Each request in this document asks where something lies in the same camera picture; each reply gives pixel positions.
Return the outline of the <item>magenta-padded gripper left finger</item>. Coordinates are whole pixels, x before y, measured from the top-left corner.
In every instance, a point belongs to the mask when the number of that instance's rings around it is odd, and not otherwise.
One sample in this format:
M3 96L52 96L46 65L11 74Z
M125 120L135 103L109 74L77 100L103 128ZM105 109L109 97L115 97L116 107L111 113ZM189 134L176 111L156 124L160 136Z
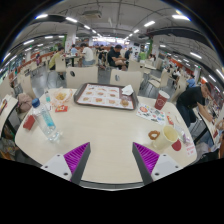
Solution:
M90 152L90 143L84 143L66 154L56 154L42 169L79 185Z

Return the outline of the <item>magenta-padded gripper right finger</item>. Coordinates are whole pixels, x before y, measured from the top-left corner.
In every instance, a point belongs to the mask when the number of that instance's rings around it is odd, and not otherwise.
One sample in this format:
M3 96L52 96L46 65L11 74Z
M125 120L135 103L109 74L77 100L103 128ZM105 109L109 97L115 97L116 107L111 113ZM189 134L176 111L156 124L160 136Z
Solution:
M158 154L138 143L133 143L132 152L145 185L182 169L168 154Z

